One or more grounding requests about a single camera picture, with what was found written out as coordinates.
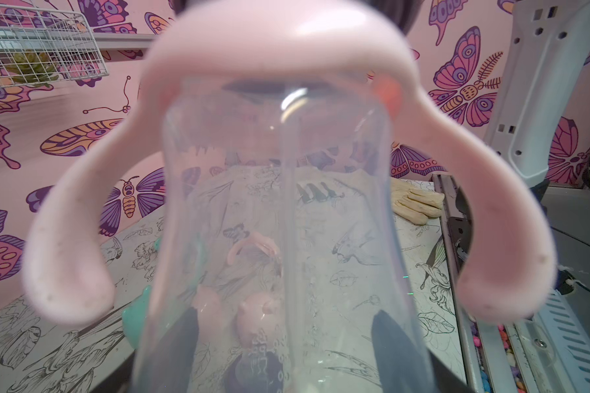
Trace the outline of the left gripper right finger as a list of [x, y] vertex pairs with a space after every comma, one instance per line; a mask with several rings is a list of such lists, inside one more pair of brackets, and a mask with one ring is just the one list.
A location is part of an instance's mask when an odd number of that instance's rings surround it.
[[371, 340], [384, 392], [471, 392], [430, 350], [421, 354], [385, 311], [373, 318]]

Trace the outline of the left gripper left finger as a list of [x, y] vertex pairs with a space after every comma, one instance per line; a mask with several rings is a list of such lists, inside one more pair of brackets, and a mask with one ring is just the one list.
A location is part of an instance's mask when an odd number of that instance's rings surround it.
[[186, 392], [191, 385], [198, 345], [198, 311], [189, 308], [167, 331], [156, 350], [139, 367], [131, 355], [94, 392]]

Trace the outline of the clear baby bottle body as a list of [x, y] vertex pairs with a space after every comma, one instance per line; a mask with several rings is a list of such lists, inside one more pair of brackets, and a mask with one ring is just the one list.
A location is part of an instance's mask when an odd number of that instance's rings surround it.
[[[221, 297], [221, 335], [186, 392], [226, 392], [243, 353], [272, 351], [283, 392], [384, 392], [371, 327], [383, 310], [425, 347], [389, 207], [391, 124], [358, 75], [188, 77], [165, 113], [166, 222], [135, 367], [192, 306]], [[238, 306], [280, 302], [274, 345], [241, 347]]]

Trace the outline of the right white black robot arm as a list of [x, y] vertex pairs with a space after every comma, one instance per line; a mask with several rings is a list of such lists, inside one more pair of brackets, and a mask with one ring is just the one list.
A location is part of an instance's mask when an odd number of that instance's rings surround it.
[[530, 188], [575, 186], [590, 152], [563, 116], [590, 54], [590, 1], [513, 1], [511, 46], [484, 137]]

